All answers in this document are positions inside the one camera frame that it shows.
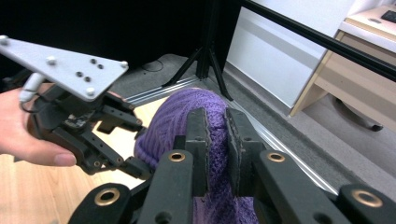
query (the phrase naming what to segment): purple knitted fabric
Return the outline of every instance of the purple knitted fabric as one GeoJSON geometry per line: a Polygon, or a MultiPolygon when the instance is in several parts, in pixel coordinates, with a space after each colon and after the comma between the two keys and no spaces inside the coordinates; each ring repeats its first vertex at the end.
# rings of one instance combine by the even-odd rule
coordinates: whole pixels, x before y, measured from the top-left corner
{"type": "Polygon", "coordinates": [[[171,95],[158,109],[147,131],[134,146],[137,158],[156,168],[161,155],[173,147],[176,135],[186,134],[188,113],[204,107],[212,140],[209,151],[209,192],[194,198],[193,223],[258,223],[252,198],[231,194],[227,172],[226,104],[212,91],[186,89],[171,95]]]}

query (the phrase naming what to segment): white metal plate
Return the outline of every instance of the white metal plate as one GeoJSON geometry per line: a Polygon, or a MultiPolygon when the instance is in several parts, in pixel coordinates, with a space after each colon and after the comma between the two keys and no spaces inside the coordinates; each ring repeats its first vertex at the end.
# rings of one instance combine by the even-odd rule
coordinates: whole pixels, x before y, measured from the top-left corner
{"type": "Polygon", "coordinates": [[[0,53],[84,101],[93,101],[128,69],[127,62],[2,37],[0,53]]]}

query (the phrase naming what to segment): black stand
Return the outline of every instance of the black stand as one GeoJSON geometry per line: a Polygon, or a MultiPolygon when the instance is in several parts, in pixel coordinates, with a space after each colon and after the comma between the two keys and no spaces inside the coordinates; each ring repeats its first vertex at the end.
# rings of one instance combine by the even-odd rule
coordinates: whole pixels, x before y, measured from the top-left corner
{"type": "Polygon", "coordinates": [[[227,92],[227,88],[222,77],[221,69],[219,66],[218,59],[215,54],[215,36],[219,23],[219,8],[220,0],[207,0],[205,7],[204,16],[204,27],[202,34],[202,46],[198,48],[190,58],[183,63],[176,74],[165,84],[163,87],[175,85],[180,78],[186,73],[187,69],[192,65],[194,61],[198,61],[196,76],[200,79],[208,77],[209,65],[211,64],[218,81],[220,92],[230,101],[233,100],[230,93],[227,92]]]}

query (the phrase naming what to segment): tripod leg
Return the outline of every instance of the tripod leg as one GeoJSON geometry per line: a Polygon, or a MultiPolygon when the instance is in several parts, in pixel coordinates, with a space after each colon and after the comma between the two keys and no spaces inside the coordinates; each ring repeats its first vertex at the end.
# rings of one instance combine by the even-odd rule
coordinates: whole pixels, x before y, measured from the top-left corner
{"type": "Polygon", "coordinates": [[[196,50],[190,58],[181,65],[181,67],[178,69],[178,71],[175,73],[175,75],[165,84],[163,84],[163,87],[168,87],[175,85],[178,80],[186,73],[187,69],[192,65],[192,63],[202,54],[202,48],[199,48],[196,50]]]}
{"type": "Polygon", "coordinates": [[[197,64],[197,70],[196,70],[196,76],[198,76],[199,79],[204,79],[208,77],[209,74],[209,49],[207,47],[203,47],[202,54],[198,60],[197,64]]]}
{"type": "Polygon", "coordinates": [[[218,60],[216,58],[215,51],[213,49],[210,49],[209,51],[210,51],[209,59],[210,59],[210,62],[212,63],[213,70],[215,71],[216,80],[218,81],[221,94],[223,96],[225,96],[227,99],[229,99],[230,101],[233,101],[233,97],[231,97],[230,93],[228,93],[227,88],[225,86],[224,79],[223,79],[223,76],[221,73],[221,69],[220,69],[218,60]]]}

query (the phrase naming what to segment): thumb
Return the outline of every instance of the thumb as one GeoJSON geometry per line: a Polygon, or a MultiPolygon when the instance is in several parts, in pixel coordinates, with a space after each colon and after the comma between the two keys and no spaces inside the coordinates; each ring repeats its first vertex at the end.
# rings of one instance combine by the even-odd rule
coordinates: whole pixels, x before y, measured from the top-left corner
{"type": "Polygon", "coordinates": [[[33,136],[25,138],[23,146],[14,146],[21,150],[13,150],[17,158],[30,163],[48,166],[73,166],[76,157],[69,150],[33,136]]]}

